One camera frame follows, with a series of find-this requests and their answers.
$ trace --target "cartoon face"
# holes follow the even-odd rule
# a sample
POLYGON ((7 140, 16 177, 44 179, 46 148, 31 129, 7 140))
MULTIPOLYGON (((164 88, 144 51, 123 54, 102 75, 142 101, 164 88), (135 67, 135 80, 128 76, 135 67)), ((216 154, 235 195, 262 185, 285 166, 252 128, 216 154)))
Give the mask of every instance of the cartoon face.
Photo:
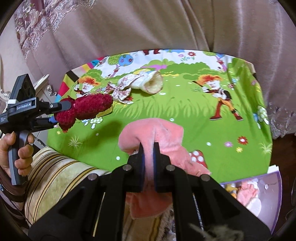
POLYGON ((94 88, 93 85, 90 85, 89 83, 83 83, 82 84, 82 91, 83 92, 89 92, 94 88))
POLYGON ((220 81, 219 80, 212 80, 206 82, 208 86, 210 86, 213 90, 217 90, 220 88, 220 81))

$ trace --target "brown floor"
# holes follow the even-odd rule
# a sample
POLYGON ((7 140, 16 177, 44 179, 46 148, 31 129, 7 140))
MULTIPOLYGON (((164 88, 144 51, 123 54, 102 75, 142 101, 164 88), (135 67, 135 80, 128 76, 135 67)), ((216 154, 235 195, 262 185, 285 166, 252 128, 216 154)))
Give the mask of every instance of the brown floor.
POLYGON ((296 136, 286 135, 274 140, 271 165, 278 165, 283 181, 283 199, 279 220, 276 225, 277 231, 286 221, 286 214, 292 209, 291 191, 296 177, 296 136))

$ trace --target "curtain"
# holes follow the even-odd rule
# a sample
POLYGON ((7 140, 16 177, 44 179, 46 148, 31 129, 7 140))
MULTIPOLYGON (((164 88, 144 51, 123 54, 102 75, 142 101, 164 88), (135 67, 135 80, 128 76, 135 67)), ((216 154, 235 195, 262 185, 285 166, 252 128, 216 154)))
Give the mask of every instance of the curtain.
POLYGON ((25 0, 16 33, 35 79, 146 49, 224 53, 254 64, 273 138, 296 132, 296 28, 276 0, 25 0))

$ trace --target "finger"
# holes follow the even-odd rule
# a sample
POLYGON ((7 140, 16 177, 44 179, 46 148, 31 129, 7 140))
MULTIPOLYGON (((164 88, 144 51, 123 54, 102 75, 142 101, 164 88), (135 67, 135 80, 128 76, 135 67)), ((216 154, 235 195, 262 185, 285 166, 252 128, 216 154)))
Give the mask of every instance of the finger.
POLYGON ((30 135, 28 136, 28 142, 31 143, 31 144, 33 144, 34 141, 35 141, 35 136, 34 136, 33 134, 30 134, 30 135))
POLYGON ((8 151, 9 146, 12 146, 15 143, 16 137, 17 136, 15 132, 12 132, 11 134, 6 134, 0 140, 0 151, 8 151))
POLYGON ((27 144, 18 150, 18 155, 19 158, 28 158, 33 155, 33 152, 34 148, 30 144, 27 144))
POLYGON ((29 173, 30 173, 31 170, 32 170, 32 167, 29 166, 29 167, 27 167, 27 168, 25 168, 25 169, 19 169, 19 170, 18 170, 18 173, 19 173, 20 175, 22 175, 22 176, 27 176, 27 175, 29 175, 29 173))
POLYGON ((33 162, 33 157, 17 159, 15 161, 15 167, 17 169, 26 169, 29 166, 31 166, 32 162, 33 162))

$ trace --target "striped upholstery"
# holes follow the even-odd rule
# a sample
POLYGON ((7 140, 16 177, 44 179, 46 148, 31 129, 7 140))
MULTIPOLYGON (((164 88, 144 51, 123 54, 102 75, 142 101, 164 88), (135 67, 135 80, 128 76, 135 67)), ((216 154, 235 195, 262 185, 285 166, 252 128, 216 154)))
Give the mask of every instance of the striped upholstery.
MULTIPOLYGON (((108 173, 63 156, 48 147, 43 148, 33 157, 32 167, 24 207, 25 215, 31 223, 36 222, 90 173, 96 173, 99 176, 108 173)), ((170 213, 168 209, 157 218, 132 220, 129 207, 126 205, 123 240, 162 240, 165 227, 173 218, 170 213)))

